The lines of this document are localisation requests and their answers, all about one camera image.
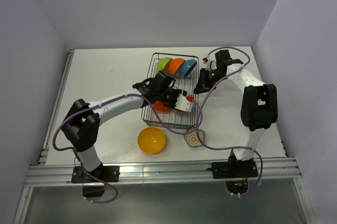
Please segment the red orange square bowl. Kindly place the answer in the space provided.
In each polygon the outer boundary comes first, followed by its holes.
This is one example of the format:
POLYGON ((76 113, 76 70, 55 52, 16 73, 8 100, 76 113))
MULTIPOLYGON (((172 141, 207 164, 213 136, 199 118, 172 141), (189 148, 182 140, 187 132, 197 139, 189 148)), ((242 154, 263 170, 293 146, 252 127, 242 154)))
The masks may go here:
POLYGON ((153 104, 153 107, 156 111, 161 112, 161 113, 166 113, 171 110, 169 107, 164 106, 164 104, 161 101, 156 101, 153 104))

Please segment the blue ceramic bowl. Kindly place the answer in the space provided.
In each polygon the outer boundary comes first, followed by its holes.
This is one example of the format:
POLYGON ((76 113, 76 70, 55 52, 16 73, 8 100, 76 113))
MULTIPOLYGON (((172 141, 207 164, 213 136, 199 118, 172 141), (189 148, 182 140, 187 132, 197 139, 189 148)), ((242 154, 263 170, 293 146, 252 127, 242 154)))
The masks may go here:
POLYGON ((192 70, 195 68, 195 66, 197 65, 197 61, 194 59, 188 59, 186 60, 180 70, 180 75, 182 78, 186 78, 191 72, 192 70))

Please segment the orange white round bowl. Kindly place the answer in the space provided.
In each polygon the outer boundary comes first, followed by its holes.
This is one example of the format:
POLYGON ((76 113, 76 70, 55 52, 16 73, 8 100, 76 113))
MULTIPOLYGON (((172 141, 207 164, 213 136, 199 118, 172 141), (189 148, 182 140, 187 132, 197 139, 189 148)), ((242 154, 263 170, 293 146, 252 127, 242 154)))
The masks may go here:
POLYGON ((182 58, 172 59, 168 64, 168 71, 173 76, 178 76, 180 74, 181 67, 183 66, 185 60, 182 58))

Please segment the white square bowl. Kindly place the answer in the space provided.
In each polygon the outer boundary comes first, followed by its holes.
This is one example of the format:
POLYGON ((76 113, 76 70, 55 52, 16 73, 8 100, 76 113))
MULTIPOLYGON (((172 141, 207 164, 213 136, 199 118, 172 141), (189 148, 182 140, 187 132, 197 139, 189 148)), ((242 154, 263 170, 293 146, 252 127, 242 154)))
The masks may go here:
POLYGON ((156 72, 158 73, 162 70, 168 70, 171 60, 172 58, 170 57, 161 58, 157 63, 156 72))

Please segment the flower shaped patterned dish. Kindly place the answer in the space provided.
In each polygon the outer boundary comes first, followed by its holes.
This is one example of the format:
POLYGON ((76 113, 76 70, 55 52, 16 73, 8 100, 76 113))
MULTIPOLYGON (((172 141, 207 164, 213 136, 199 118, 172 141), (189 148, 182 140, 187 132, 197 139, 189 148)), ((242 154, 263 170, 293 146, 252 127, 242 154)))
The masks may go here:
POLYGON ((205 132, 201 129, 198 130, 199 138, 197 137, 196 128, 191 127, 186 131, 184 139, 189 147, 199 147, 202 146, 202 143, 205 143, 205 132))

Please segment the yellow round bowl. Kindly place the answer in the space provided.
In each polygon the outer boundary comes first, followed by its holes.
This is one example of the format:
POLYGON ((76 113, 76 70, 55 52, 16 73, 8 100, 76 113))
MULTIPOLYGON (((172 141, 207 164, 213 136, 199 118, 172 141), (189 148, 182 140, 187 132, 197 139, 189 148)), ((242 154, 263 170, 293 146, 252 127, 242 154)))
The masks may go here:
POLYGON ((166 144, 164 131, 156 127, 147 127, 139 133, 137 144, 141 151, 147 154, 157 154, 164 149, 166 144))

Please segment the patterned round bowl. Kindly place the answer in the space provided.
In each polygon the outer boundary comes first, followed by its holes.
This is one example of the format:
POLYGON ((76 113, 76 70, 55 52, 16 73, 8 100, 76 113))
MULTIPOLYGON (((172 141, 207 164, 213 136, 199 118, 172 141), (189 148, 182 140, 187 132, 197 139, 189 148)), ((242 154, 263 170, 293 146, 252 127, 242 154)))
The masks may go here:
POLYGON ((181 111, 181 110, 176 110, 174 109, 173 110, 177 115, 180 115, 180 116, 187 116, 189 114, 188 111, 181 111))

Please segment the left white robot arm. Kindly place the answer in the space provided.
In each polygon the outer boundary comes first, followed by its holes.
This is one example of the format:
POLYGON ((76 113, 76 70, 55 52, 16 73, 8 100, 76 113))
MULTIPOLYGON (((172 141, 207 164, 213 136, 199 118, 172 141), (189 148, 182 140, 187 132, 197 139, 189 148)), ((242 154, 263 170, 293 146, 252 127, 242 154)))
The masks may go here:
POLYGON ((130 90, 120 95, 91 103, 83 99, 74 102, 60 130, 71 142, 71 148, 84 166, 83 174, 89 181, 98 181, 103 174, 103 164, 94 146, 100 126, 125 112, 157 101, 170 109, 177 109, 177 102, 185 99, 187 92, 175 88, 174 84, 174 76, 161 70, 155 77, 134 84, 130 90))

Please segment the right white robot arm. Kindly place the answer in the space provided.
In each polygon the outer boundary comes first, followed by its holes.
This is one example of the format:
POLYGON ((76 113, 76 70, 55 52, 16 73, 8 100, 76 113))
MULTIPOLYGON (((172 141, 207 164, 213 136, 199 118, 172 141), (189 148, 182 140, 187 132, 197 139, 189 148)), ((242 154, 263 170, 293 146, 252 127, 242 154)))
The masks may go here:
POLYGON ((277 121, 277 88, 259 80, 245 68, 250 62, 249 56, 246 63, 233 59, 230 49, 220 47, 203 58, 206 67, 200 69, 194 94, 207 93, 208 97, 220 82, 227 79, 242 92, 240 117, 244 131, 232 149, 235 159, 228 163, 229 173, 238 177, 246 170, 245 161, 254 157, 254 150, 264 132, 277 121))

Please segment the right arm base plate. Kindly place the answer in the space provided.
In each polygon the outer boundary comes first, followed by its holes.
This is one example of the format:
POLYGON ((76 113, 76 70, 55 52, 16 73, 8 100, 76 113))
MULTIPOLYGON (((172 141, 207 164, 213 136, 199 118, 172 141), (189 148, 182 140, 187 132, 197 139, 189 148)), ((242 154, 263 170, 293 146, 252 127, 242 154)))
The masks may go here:
POLYGON ((224 178, 255 178, 259 176, 254 160, 234 161, 234 162, 213 162, 211 167, 206 169, 212 172, 214 179, 224 178))

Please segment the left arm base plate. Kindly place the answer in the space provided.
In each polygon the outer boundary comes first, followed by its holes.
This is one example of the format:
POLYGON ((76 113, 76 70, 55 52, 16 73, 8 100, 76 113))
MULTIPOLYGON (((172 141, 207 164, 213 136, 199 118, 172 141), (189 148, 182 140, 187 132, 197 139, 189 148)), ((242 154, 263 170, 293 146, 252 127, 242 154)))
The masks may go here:
MULTIPOLYGON (((118 182, 120 175, 120 167, 119 166, 99 166, 94 171, 90 172, 90 174, 98 178, 104 182, 118 182)), ((73 184, 86 184, 96 182, 93 178, 86 174, 82 166, 76 166, 73 169, 73 174, 71 178, 71 183, 73 184)))

